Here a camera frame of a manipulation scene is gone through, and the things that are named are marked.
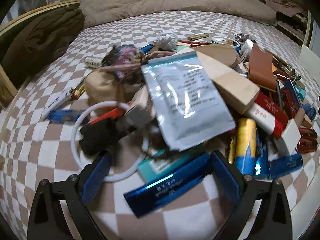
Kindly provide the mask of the blue metallic pen box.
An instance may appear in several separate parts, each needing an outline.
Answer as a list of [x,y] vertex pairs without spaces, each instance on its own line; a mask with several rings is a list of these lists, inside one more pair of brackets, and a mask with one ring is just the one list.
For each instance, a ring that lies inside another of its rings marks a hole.
[[124,194],[137,218],[166,206],[212,173],[212,156],[204,153],[175,172]]

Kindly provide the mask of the red metallic pen box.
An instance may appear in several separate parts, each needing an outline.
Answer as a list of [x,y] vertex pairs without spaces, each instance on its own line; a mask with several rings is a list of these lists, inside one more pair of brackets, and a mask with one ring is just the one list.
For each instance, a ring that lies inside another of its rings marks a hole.
[[265,94],[259,92],[255,103],[257,103],[263,109],[267,110],[268,113],[272,114],[281,123],[283,129],[286,128],[289,121],[288,116],[283,110],[280,109],[280,107],[276,103],[269,99]]

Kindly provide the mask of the brown leather case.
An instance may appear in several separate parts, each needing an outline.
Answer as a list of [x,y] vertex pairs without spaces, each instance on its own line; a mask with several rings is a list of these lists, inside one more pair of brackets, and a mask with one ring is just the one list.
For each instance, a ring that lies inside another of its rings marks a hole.
[[277,83],[272,72],[272,60],[270,53],[263,52],[254,43],[249,57],[248,78],[259,87],[275,92]]

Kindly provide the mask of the honeycomb match box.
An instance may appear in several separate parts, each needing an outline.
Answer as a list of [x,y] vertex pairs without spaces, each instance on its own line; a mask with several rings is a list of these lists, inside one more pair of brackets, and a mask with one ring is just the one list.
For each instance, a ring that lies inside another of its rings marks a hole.
[[155,118],[155,110],[146,85],[133,96],[124,117],[130,126],[142,128]]

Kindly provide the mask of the white knotted ball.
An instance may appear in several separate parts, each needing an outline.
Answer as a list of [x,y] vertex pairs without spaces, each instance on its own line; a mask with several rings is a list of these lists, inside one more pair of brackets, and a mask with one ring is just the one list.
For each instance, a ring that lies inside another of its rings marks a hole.
[[178,36],[173,30],[162,30],[158,33],[153,44],[162,50],[175,51],[178,44]]

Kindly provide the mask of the yellow blue glue stick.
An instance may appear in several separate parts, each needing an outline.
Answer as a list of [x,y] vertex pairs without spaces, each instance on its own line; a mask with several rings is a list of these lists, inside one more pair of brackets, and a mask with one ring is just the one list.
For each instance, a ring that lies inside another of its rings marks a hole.
[[239,120],[236,136],[236,152],[234,164],[243,174],[253,176],[255,171],[256,126],[249,118]]

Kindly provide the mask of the white cardboard sorting box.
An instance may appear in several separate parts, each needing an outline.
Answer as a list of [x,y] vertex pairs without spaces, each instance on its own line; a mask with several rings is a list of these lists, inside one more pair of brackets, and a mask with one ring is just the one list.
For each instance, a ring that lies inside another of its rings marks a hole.
[[319,193],[319,173],[317,172],[306,193],[291,211],[293,239],[299,239],[311,224],[319,207]]

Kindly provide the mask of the blue white foil pouch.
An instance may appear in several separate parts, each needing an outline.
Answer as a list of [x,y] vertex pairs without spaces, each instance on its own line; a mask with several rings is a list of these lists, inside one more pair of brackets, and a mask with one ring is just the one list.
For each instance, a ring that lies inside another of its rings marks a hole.
[[170,150],[187,150],[235,128],[195,51],[149,60],[142,73]]

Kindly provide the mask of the light wooden block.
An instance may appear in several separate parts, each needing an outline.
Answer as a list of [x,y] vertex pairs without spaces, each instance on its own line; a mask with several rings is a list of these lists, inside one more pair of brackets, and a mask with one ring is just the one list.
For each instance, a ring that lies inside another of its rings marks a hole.
[[251,80],[212,57],[199,51],[197,57],[225,103],[238,113],[244,114],[253,105],[260,88]]

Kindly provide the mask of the dark brown folded blanket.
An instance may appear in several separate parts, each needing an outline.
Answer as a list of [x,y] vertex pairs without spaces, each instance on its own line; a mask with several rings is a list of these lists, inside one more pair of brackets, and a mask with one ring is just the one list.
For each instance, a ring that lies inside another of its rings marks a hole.
[[15,87],[65,54],[84,27],[78,8],[59,8],[31,21],[5,52],[1,65]]

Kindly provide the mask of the white red lighter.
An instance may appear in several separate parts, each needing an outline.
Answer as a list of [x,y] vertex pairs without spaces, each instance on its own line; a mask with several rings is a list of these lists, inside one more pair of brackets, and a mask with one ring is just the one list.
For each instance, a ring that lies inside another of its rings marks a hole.
[[257,103],[253,103],[244,115],[248,118],[253,119],[256,124],[268,135],[273,136],[276,139],[281,137],[283,132],[282,123],[276,119],[274,115],[269,113],[266,109],[259,106]]

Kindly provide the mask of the crochet purple pouch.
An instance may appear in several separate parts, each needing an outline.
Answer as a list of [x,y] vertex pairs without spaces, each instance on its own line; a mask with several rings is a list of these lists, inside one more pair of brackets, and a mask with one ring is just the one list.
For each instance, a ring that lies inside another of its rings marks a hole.
[[125,44],[113,46],[108,54],[102,59],[101,65],[104,71],[114,72],[118,79],[141,67],[145,60],[145,54],[134,45]]

